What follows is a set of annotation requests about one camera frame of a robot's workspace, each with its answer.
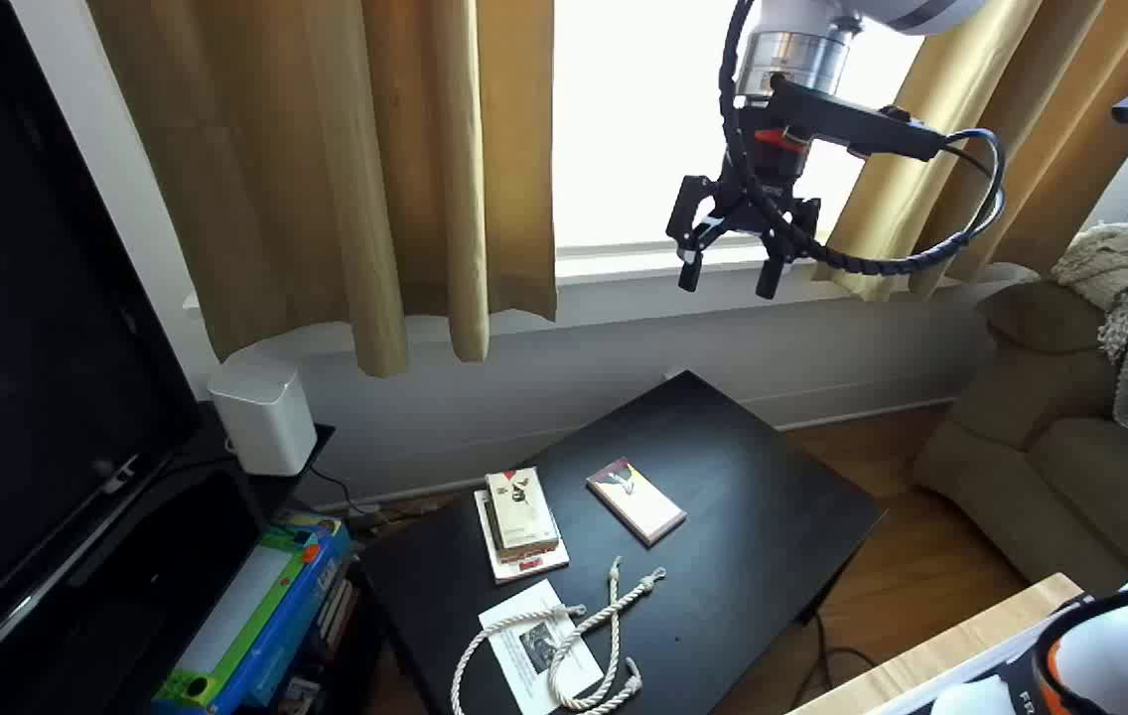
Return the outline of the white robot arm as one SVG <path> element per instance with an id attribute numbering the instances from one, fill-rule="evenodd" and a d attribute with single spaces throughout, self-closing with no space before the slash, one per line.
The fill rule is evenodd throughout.
<path id="1" fill-rule="evenodd" d="M 814 258 L 844 275 L 922 275 L 963 251 L 1002 210 L 1006 148 L 987 125 L 931 129 L 902 105 L 864 109 L 837 97 L 848 40 L 864 19 L 902 36 L 963 23 L 986 0 L 736 0 L 720 60 L 724 170 L 688 175 L 665 215 L 680 284 L 693 291 L 708 251 L 739 228 L 767 251 L 753 292 L 770 296 L 781 269 Z M 859 258 L 814 238 L 816 199 L 798 199 L 808 144 L 826 138 L 859 158 L 958 156 L 986 175 L 963 226 L 905 258 Z"/>

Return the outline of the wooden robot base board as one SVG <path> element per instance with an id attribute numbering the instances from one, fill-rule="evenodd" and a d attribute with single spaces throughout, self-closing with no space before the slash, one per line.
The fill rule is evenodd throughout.
<path id="1" fill-rule="evenodd" d="M 963 684 L 991 661 L 1020 653 L 1041 626 L 1078 597 L 1082 589 L 1074 578 L 1052 573 L 1015 597 L 1006 597 L 991 606 L 922 639 L 917 646 L 888 653 L 864 673 L 828 685 L 788 715 L 914 715 L 949 684 Z"/>

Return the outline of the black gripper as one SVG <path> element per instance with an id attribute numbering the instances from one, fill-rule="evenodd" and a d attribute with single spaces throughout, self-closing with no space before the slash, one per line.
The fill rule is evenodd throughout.
<path id="1" fill-rule="evenodd" d="M 804 255 L 816 228 L 816 199 L 798 199 L 808 144 L 767 113 L 763 103 L 724 103 L 724 165 L 716 177 L 681 175 L 665 238 L 680 255 L 680 284 L 693 291 L 702 251 L 716 232 L 750 228 L 763 238 L 759 296 L 770 296 L 781 269 Z"/>

